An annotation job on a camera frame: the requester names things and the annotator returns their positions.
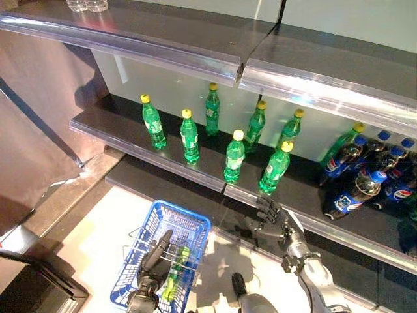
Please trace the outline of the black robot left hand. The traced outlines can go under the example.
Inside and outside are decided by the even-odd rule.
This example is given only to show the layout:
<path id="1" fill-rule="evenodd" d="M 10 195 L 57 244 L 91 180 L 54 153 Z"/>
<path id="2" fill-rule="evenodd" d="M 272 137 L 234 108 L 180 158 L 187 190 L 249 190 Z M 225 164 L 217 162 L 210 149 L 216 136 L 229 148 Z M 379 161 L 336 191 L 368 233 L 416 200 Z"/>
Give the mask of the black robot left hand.
<path id="1" fill-rule="evenodd" d="M 137 274 L 137 284 L 140 290 L 156 293 L 163 286 L 171 268 L 171 261 L 165 260 L 164 254 L 170 246 L 172 235 L 173 230 L 167 230 L 156 246 L 144 255 Z"/>

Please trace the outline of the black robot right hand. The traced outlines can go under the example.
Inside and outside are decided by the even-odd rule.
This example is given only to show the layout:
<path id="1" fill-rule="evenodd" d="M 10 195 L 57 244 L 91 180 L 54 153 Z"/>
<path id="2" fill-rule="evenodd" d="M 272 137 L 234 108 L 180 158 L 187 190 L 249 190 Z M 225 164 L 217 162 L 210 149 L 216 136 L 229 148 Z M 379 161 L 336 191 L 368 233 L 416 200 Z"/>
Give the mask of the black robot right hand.
<path id="1" fill-rule="evenodd" d="M 255 213 L 255 218 L 244 218 L 245 225 L 254 234 L 275 239 L 283 251 L 288 251 L 291 245 L 306 245 L 304 230 L 291 210 L 269 197 L 260 196 L 255 202 Z"/>

